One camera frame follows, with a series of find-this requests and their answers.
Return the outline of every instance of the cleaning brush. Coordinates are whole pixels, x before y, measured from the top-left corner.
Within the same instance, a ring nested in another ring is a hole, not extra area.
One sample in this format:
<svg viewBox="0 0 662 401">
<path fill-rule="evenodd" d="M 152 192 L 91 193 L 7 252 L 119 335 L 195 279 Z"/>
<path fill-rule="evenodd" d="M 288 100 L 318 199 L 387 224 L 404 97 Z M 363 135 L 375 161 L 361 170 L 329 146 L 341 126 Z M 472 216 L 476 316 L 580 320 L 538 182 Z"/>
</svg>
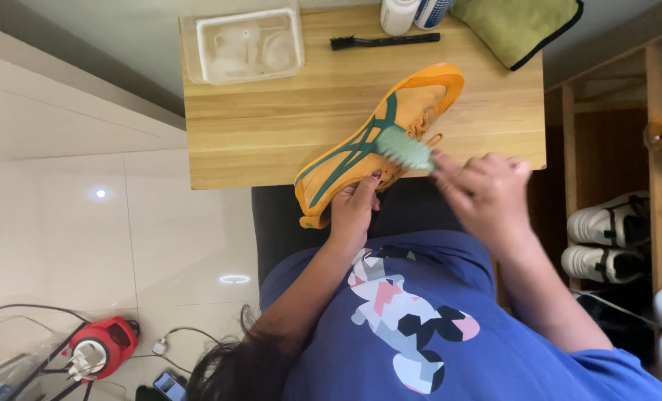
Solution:
<svg viewBox="0 0 662 401">
<path fill-rule="evenodd" d="M 378 153 L 410 169 L 435 170 L 432 149 L 407 135 L 403 128 L 390 126 L 376 138 Z"/>
<path fill-rule="evenodd" d="M 354 46 L 363 46 L 363 47 L 393 46 L 395 44 L 437 42 L 439 40 L 440 40 L 440 34 L 437 32 L 423 33 L 422 35 L 394 36 L 391 38 L 381 38 L 381 39 L 359 39 L 351 35 L 351 36 L 343 36 L 340 38 L 331 39 L 331 50 L 348 49 Z"/>
</svg>

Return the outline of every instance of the black brush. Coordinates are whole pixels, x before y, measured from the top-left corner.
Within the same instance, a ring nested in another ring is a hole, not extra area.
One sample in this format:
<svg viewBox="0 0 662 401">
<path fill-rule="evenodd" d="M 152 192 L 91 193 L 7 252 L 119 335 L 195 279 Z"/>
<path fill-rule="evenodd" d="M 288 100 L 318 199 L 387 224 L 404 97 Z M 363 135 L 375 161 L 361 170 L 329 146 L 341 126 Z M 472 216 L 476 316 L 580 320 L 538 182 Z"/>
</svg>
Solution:
<svg viewBox="0 0 662 401">
<path fill-rule="evenodd" d="M 348 49 L 354 46 L 363 47 L 378 47 L 378 46 L 393 46 L 397 44 L 413 44 L 413 43 L 426 43 L 437 42 L 440 40 L 440 34 L 423 33 L 422 35 L 412 36 L 393 36 L 391 38 L 382 39 L 358 39 L 357 37 L 343 36 L 340 38 L 331 39 L 331 50 Z"/>
</svg>

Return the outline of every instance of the wooden table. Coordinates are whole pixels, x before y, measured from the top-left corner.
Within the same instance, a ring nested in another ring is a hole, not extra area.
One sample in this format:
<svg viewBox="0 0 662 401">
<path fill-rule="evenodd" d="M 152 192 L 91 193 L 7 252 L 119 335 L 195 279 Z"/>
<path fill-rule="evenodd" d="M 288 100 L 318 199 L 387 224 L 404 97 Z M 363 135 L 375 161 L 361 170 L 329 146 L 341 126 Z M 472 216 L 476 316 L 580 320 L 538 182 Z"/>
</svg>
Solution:
<svg viewBox="0 0 662 401">
<path fill-rule="evenodd" d="M 335 36 L 386 36 L 379 18 L 379 5 L 302 10 L 306 62 L 289 78 L 214 87 L 191 82 L 183 65 L 193 189 L 291 184 L 354 133 L 390 87 L 442 61 L 455 64 L 466 83 L 427 134 L 444 134 L 439 149 L 462 161 L 496 151 L 534 169 L 546 164 L 540 54 L 510 72 L 450 17 L 435 30 L 437 43 L 331 51 Z"/>
</svg>

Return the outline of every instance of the green brush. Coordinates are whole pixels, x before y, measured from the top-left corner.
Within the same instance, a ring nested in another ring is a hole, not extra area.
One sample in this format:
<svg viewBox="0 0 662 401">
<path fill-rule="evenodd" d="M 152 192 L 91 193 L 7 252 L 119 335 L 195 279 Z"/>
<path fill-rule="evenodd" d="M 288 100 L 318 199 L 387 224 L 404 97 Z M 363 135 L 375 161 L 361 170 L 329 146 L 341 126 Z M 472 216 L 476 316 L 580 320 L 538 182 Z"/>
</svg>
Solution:
<svg viewBox="0 0 662 401">
<path fill-rule="evenodd" d="M 409 137 L 403 128 L 391 125 L 376 138 L 378 153 L 410 169 L 435 170 L 432 149 Z"/>
</svg>

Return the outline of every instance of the plug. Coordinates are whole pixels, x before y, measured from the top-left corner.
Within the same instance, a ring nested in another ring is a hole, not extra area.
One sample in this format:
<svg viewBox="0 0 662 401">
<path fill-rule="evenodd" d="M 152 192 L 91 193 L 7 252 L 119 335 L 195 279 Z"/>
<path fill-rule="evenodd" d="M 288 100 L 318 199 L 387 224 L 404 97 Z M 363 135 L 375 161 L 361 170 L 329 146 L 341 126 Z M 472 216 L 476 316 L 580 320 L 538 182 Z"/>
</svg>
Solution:
<svg viewBox="0 0 662 401">
<path fill-rule="evenodd" d="M 153 344 L 153 353 L 155 355 L 163 355 L 168 351 L 168 343 L 165 338 L 161 338 Z"/>
</svg>

